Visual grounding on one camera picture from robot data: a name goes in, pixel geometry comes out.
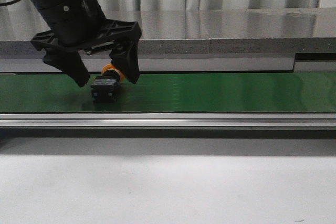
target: robotic arm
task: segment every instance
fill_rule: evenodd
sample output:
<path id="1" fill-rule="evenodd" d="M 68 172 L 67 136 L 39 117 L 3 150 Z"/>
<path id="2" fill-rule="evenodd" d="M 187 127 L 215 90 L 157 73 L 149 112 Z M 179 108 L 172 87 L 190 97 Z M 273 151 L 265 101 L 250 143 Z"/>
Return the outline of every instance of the robotic arm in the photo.
<path id="1" fill-rule="evenodd" d="M 140 73 L 138 41 L 142 35 L 138 22 L 106 19 L 97 0 L 31 0 L 50 31 L 38 33 L 31 43 L 45 50 L 44 63 L 72 77 L 83 87 L 89 80 L 79 52 L 93 55 L 111 50 L 111 63 L 132 83 Z"/>

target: gray countertop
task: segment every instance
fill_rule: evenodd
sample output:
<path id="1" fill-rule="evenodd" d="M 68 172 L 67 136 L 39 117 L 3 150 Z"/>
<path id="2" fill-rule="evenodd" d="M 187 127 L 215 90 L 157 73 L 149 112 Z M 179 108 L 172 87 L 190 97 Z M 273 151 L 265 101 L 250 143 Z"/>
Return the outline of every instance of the gray countertop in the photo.
<path id="1" fill-rule="evenodd" d="M 335 52 L 336 8 L 106 12 L 138 21 L 139 54 Z M 35 54 L 29 41 L 48 30 L 37 13 L 0 12 L 0 55 Z"/>
<path id="2" fill-rule="evenodd" d="M 0 130 L 2 223 L 335 223 L 331 134 L 15 132 Z"/>

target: white floor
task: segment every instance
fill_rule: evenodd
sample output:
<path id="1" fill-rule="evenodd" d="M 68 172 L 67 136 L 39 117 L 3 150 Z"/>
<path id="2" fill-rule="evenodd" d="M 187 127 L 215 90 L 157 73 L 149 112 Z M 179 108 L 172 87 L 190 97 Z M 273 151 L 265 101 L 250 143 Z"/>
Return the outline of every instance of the white floor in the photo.
<path id="1" fill-rule="evenodd" d="M 5 139 L 0 223 L 336 223 L 335 141 L 274 141 Z"/>

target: metal frame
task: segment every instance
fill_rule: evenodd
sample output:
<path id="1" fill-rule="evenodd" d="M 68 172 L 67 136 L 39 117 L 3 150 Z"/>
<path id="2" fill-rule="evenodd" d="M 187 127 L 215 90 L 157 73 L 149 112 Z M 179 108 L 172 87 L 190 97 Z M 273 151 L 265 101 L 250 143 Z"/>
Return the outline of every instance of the metal frame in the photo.
<path id="1" fill-rule="evenodd" d="M 2 128 L 251 127 L 336 129 L 336 113 L 68 113 L 0 114 Z"/>

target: reflective surface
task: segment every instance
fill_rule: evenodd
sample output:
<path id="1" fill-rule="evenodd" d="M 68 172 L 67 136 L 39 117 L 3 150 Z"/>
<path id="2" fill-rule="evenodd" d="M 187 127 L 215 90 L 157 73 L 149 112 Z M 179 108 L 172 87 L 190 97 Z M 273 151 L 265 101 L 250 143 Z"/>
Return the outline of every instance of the reflective surface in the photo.
<path id="1" fill-rule="evenodd" d="M 140 23 L 139 54 L 336 51 L 336 8 L 120 11 L 107 17 Z M 0 21 L 0 55 L 31 53 L 24 41 L 48 29 L 36 12 L 2 11 Z"/>
<path id="2" fill-rule="evenodd" d="M 335 112 L 336 73 L 143 74 L 95 104 L 67 76 L 0 76 L 0 112 Z"/>
<path id="3" fill-rule="evenodd" d="M 321 132 L 289 139 L 255 131 L 235 137 L 211 131 L 208 138 L 2 133 L 3 223 L 330 224 L 336 218 L 336 141 Z"/>
<path id="4" fill-rule="evenodd" d="M 336 129 L 335 113 L 0 113 L 0 128 Z"/>
<path id="5" fill-rule="evenodd" d="M 20 55 L 0 57 L 0 73 L 55 73 L 58 71 L 43 63 L 43 53 L 39 58 L 34 55 L 24 57 L 26 58 Z M 100 72 L 102 66 L 110 62 L 110 57 L 107 55 L 82 58 L 89 72 Z M 138 55 L 141 72 L 291 71 L 294 59 L 295 54 Z M 336 66 L 322 63 L 327 64 L 329 72 L 336 70 Z"/>

